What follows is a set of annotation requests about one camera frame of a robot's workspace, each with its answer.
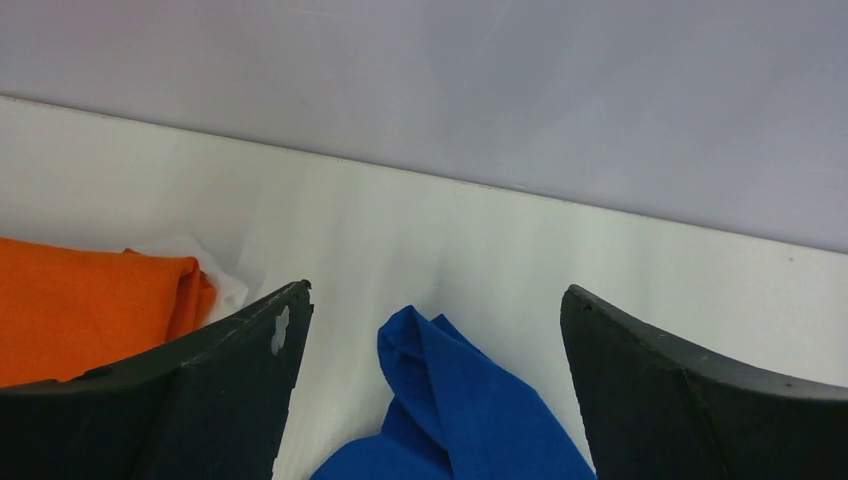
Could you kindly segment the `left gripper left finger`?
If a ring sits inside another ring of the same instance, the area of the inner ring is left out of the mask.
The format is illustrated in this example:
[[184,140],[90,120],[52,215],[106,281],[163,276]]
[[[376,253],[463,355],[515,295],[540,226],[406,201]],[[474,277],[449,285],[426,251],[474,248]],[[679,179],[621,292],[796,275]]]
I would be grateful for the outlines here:
[[72,380],[1,392],[5,479],[269,479],[314,311],[299,280]]

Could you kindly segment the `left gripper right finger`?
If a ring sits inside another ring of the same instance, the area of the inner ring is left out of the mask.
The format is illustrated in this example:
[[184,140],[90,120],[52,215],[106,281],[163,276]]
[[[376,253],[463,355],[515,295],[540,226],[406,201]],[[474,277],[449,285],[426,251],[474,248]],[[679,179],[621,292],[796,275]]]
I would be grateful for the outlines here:
[[761,369],[573,285],[560,326],[601,479],[843,479],[847,391]]

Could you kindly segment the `blue t shirt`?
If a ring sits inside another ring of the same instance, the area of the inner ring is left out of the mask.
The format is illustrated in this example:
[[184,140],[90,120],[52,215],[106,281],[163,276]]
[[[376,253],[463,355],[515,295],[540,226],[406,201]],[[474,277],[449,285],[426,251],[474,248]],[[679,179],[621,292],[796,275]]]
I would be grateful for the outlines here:
[[341,447],[314,478],[594,478],[537,391],[445,316],[404,307],[378,330],[377,354],[394,394],[380,431]]

